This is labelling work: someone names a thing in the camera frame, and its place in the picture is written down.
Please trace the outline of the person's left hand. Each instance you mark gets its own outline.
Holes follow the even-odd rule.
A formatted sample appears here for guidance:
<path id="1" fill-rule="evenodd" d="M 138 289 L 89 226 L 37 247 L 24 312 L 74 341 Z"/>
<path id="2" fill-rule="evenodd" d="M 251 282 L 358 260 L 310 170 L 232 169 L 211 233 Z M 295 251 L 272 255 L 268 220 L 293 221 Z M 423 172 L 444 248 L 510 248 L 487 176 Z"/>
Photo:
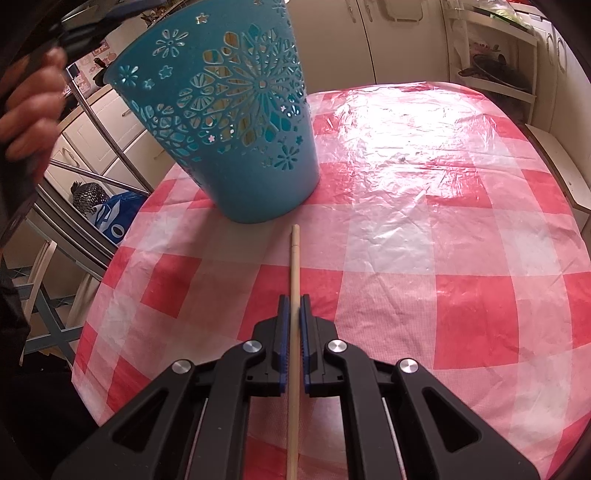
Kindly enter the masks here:
<path id="1" fill-rule="evenodd" d="M 35 182 L 43 178 L 60 135 L 66 60 L 65 51 L 55 47 L 44 54 L 41 66 L 28 78 L 21 78 L 29 63 L 25 56 L 1 79 L 1 93 L 9 95 L 1 117 L 1 146 L 9 161 L 35 160 Z"/>

